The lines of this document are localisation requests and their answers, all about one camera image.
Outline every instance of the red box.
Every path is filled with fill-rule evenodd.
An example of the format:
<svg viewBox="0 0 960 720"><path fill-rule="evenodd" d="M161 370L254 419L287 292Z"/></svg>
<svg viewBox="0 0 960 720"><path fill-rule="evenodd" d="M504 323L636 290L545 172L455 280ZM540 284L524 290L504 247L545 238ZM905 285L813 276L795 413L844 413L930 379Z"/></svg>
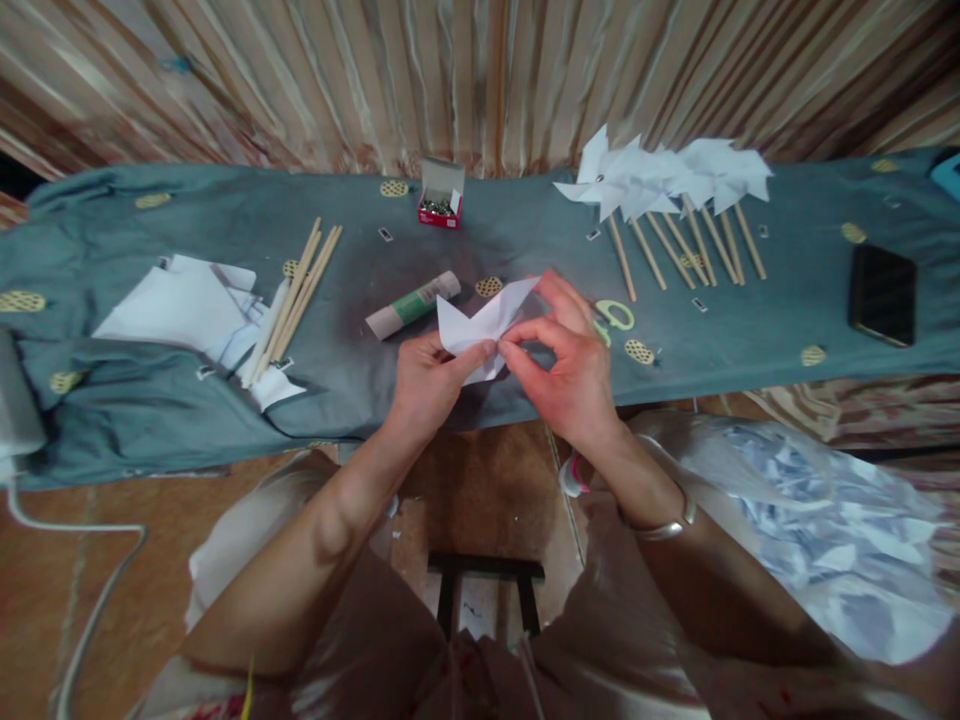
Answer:
<svg viewBox="0 0 960 720"><path fill-rule="evenodd" d="M420 199L417 200L417 217L423 225L450 228L460 227L460 215L463 212L463 184L467 177L466 169L457 163L448 163L435 158L423 159L423 174L421 177ZM420 209L420 204L427 200L441 202L450 201L453 215L437 215Z"/></svg>

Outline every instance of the plastic bag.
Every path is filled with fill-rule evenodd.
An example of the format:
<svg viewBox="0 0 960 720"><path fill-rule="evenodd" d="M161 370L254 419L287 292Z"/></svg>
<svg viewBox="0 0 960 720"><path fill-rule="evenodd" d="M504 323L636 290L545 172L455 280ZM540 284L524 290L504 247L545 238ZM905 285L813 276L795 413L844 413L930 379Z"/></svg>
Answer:
<svg viewBox="0 0 960 720"><path fill-rule="evenodd" d="M942 508L909 483L777 423L654 411L630 427L729 495L757 536L745 547L860 657L905 663L946 631Z"/></svg>

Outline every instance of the push pin box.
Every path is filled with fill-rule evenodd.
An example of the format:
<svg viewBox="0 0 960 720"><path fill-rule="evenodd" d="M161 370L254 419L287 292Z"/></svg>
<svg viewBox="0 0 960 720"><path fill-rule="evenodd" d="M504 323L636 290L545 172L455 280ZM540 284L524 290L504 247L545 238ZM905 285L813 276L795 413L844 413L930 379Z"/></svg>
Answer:
<svg viewBox="0 0 960 720"><path fill-rule="evenodd" d="M423 158L423 187L417 202L417 216L421 224L452 230L460 227L466 176L463 165Z"/></svg>

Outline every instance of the gray tablecloth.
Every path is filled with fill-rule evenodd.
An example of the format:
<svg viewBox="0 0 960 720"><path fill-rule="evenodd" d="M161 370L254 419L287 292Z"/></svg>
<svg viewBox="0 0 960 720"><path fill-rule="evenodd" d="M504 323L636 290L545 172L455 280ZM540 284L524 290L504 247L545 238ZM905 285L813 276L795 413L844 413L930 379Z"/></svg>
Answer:
<svg viewBox="0 0 960 720"><path fill-rule="evenodd" d="M636 327L612 332L617 403L960 370L960 205L926 177L936 153L891 156L896 172L874 171L871 158L776 166L771 202L743 202L770 278L757 279L741 241L745 287L732 285L712 254L719 287L689 290L642 220L669 286L661 291L621 223L638 299ZM387 198L379 177L150 165L41 188L31 198L33 219L0 237L0 292L36 292L48 301L39 313L0 314L18 338L51 437L24 487L105 482L368 436L389 407L400 343L435 327L435 318L382 343L364 318L444 270L461 279L456 302L468 314L484 302L472 289L476 281L515 280L551 266L594 300L626 302L607 227L593 242L585 237L597 226L596 208L568 202L552 187L569 178L562 171L468 181L459 231L420 225L417 183L409 195ZM137 206L161 192L172 199ZM325 228L342 224L344 232L289 350L295 365L288 374L307 393L261 416L226 377L199 380L205 361L192 353L90 339L158 258L177 252L255 270L256 291L269 297L317 215ZM854 246L844 223L918 264L914 347L896 349L848 327ZM692 243L687 221L678 225ZM385 243L380 227L395 240ZM628 339L654 350L656 365L627 357ZM827 357L805 367L801 352L811 345ZM545 351L534 354L549 364ZM55 394L52 376L75 371L86 373L81 384ZM504 375L466 388L448 427L534 416L516 379Z"/></svg>

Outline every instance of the hand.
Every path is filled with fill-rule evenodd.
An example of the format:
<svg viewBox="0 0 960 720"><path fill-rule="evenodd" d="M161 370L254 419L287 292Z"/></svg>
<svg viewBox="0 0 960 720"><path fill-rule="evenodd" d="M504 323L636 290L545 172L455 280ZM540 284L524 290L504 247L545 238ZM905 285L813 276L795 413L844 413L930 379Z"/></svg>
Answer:
<svg viewBox="0 0 960 720"><path fill-rule="evenodd" d="M400 346L397 389L387 422L405 433L433 437L460 397L463 381L496 349L492 340L485 340L455 358L443 349L439 332L407 340Z"/></svg>
<svg viewBox="0 0 960 720"><path fill-rule="evenodd" d="M550 429L586 453L621 423L610 389L610 352L593 328L590 305L552 270L537 283L553 308L547 317L520 323L500 340L500 354ZM557 356L547 372L517 343L539 340Z"/></svg>

